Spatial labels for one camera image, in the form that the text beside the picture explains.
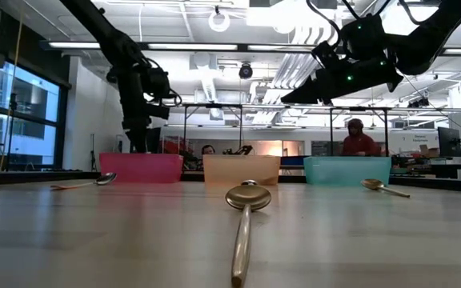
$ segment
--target spoon handle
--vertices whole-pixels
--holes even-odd
[[[238,235],[234,246],[234,257],[232,259],[232,286],[240,287],[245,282],[248,271],[251,248],[251,206],[245,205],[241,222],[239,223]]]
[[[89,186],[89,185],[94,185],[94,182],[83,183],[83,184],[72,185],[72,186],[51,185],[51,189],[52,190],[67,190],[67,189],[75,189],[75,188]]]
[[[409,198],[410,195],[409,194],[405,194],[403,192],[399,192],[399,191],[396,191],[396,190],[393,190],[391,188],[387,188],[387,187],[380,187],[381,190],[384,190],[386,192],[389,192],[389,193],[392,193],[394,195],[398,195],[398,196],[401,196],[401,197],[406,197],[406,198]]]

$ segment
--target person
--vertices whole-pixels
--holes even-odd
[[[344,139],[343,156],[379,156],[375,141],[363,133],[364,125],[360,119],[348,122],[349,136]]]
[[[202,147],[202,155],[212,155],[214,153],[215,153],[215,151],[214,151],[213,146],[205,145],[204,147]]]

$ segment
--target pink bowl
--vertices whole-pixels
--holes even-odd
[[[101,173],[116,173],[117,183],[176,183],[181,180],[182,156],[177,154],[101,153]]]

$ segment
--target red jacket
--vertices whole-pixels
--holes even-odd
[[[353,156],[358,152],[365,152],[366,156],[379,156],[379,148],[375,141],[364,133],[348,136],[343,143],[343,156]]]

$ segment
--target plastic bowl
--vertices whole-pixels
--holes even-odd
[[[181,180],[182,156],[177,154],[101,153],[99,159],[101,173],[116,173],[116,183],[176,183]]]
[[[259,185],[279,183],[280,157],[255,155],[204,155],[204,179],[209,184],[239,185],[255,180]]]
[[[390,157],[309,157],[303,161],[307,183],[326,186],[361,186],[364,179],[389,182]]]

